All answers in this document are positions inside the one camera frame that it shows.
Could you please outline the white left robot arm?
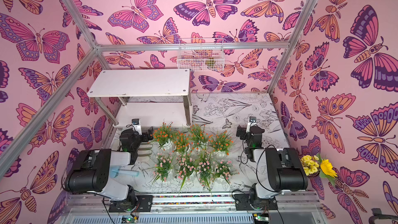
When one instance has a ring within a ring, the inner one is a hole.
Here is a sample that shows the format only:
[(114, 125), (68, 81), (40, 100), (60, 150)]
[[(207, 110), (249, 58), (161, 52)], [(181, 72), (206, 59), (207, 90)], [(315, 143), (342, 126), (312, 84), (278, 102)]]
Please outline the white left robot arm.
[(153, 127), (140, 133), (135, 128), (121, 132), (120, 151), (112, 149), (85, 150), (74, 161), (67, 173), (63, 189), (69, 193), (93, 194), (110, 200), (109, 211), (132, 212), (138, 209), (139, 199), (133, 186), (115, 178), (122, 167), (136, 163), (138, 150), (153, 140)]

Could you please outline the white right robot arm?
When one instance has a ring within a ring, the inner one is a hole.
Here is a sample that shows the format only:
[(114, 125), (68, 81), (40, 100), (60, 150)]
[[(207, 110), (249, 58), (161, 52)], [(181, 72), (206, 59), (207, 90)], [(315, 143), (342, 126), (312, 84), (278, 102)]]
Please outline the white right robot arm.
[(236, 209), (278, 210), (278, 195), (306, 190), (308, 180), (298, 153), (293, 148), (278, 149), (273, 144), (262, 145), (265, 130), (257, 125), (238, 126), (236, 136), (243, 142), (240, 165), (254, 168), (256, 181), (248, 191), (233, 190)]

